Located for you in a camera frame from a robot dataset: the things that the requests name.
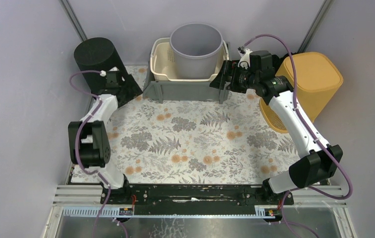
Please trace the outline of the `grey plastic crate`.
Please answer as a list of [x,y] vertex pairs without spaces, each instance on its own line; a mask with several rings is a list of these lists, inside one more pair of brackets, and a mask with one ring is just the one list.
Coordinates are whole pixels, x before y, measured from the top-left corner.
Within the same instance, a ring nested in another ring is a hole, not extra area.
[[159,103],[163,101],[215,101],[222,104],[227,100],[229,91],[211,88],[210,82],[155,81],[149,64],[143,96]]

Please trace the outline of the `grey round plastic bin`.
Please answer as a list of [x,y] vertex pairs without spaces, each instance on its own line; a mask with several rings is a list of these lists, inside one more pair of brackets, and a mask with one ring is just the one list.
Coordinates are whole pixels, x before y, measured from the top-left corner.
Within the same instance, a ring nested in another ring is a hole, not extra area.
[[222,34],[204,23],[188,23],[170,35],[178,79],[205,80],[214,74],[219,52],[223,46]]

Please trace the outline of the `black ribbed waste bin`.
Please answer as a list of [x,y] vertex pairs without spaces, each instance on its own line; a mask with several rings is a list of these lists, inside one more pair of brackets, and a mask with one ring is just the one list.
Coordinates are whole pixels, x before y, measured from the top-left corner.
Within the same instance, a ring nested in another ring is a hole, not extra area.
[[[109,71],[117,67],[123,75],[128,74],[112,41],[103,37],[91,38],[80,43],[75,48],[73,56],[81,71]],[[120,92],[118,88],[105,91],[106,79],[99,74],[84,73],[83,77],[93,94],[117,95]]]

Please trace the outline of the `yellow slatted waste basket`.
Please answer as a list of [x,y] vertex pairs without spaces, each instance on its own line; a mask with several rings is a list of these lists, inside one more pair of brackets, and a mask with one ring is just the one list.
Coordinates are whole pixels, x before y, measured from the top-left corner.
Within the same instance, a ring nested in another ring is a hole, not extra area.
[[[314,122],[343,83],[343,77],[329,58],[321,53],[306,52],[293,55],[298,76],[298,103]],[[289,56],[283,60],[276,76],[285,76],[294,85],[293,69]],[[269,127],[279,133],[288,133],[281,119],[266,105],[259,101],[262,115]]]

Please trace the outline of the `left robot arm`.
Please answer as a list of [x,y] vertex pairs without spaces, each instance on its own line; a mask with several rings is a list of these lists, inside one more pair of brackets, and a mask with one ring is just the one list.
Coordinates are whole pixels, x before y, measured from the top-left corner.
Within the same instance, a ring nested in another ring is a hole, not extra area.
[[87,114],[68,125],[70,158],[83,173],[97,176],[104,188],[112,189],[112,198],[120,204],[129,201],[131,191],[125,187],[125,175],[108,162],[111,158],[106,124],[120,107],[142,94],[132,75],[123,76],[116,67],[95,71],[106,80],[99,94],[87,92],[95,101]]

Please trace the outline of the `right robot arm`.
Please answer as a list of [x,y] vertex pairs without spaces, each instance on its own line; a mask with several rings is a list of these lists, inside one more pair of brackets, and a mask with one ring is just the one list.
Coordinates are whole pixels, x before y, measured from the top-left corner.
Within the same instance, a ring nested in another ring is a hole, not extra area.
[[210,83],[213,88],[227,83],[227,90],[246,93],[254,89],[264,103],[280,118],[291,136],[300,160],[287,171],[265,180],[261,197],[265,203],[274,204],[281,193],[295,188],[305,188],[331,178],[340,162],[343,151],[332,146],[314,127],[300,107],[294,88],[285,76],[275,76],[270,65],[264,68],[244,68],[225,60],[217,77]]

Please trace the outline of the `cream perforated plastic basket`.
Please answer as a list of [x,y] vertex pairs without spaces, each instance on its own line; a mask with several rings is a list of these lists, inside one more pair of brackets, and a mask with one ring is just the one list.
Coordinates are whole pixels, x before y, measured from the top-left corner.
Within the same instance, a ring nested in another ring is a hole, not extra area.
[[152,47],[150,54],[150,70],[154,75],[155,81],[173,81],[173,82],[206,82],[212,81],[219,73],[224,60],[229,59],[229,44],[224,41],[222,49],[219,51],[217,64],[214,73],[207,79],[182,79],[178,76],[175,64],[174,52],[170,46],[170,38],[164,37],[157,39]]

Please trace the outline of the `black crumpled cloth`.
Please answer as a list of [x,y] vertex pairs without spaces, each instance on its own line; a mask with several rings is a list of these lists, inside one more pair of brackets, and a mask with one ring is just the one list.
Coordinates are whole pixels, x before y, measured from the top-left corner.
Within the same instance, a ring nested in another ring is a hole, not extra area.
[[285,54],[282,57],[279,57],[278,55],[273,54],[272,55],[272,66],[274,67],[275,71],[278,71],[280,66],[282,65],[283,61],[289,57],[289,54]]

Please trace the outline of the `floral patterned table mat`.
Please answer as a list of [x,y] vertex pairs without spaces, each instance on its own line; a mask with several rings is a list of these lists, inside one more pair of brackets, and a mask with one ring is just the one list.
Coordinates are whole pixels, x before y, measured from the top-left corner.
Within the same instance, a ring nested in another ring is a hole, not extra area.
[[272,130],[253,92],[158,103],[139,96],[106,123],[109,166],[130,183],[258,184],[298,161],[288,134]]

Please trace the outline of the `right aluminium frame post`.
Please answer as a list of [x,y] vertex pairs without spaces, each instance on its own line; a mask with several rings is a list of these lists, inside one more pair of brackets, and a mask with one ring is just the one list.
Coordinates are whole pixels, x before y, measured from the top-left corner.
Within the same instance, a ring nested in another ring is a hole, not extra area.
[[324,0],[319,11],[317,12],[310,28],[308,29],[297,53],[305,52],[311,41],[313,40],[314,36],[316,35],[319,27],[321,26],[323,20],[327,16],[329,10],[331,9],[332,5],[334,4],[335,0]]

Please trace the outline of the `aluminium frame post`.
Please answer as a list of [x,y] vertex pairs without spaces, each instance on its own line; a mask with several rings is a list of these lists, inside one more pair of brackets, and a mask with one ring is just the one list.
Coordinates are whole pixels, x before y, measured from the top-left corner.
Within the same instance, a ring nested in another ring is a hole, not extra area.
[[59,0],[62,8],[64,9],[65,14],[67,15],[70,23],[72,24],[73,28],[75,29],[77,36],[83,42],[88,39],[71,3],[69,0]]
[[332,5],[334,4],[335,0],[324,0],[319,11],[317,12],[310,28],[308,29],[297,53],[305,52],[311,41],[313,40],[314,36],[316,35],[319,27],[321,26],[323,20],[327,16],[329,10],[331,9]]

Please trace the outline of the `left aluminium frame post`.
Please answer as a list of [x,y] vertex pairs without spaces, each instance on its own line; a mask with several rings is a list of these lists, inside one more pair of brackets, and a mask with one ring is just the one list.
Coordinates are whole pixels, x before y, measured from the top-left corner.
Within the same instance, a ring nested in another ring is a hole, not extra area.
[[59,0],[62,8],[64,9],[65,14],[67,15],[70,23],[72,24],[73,28],[75,29],[77,36],[83,42],[88,39],[71,3],[69,0]]

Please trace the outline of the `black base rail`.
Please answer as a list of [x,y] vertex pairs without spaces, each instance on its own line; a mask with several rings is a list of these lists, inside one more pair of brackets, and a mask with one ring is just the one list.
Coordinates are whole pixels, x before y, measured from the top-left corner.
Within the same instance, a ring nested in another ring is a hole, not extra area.
[[260,185],[125,183],[110,195],[103,188],[100,203],[128,205],[135,215],[241,216],[255,215],[257,206],[276,209],[282,198]]

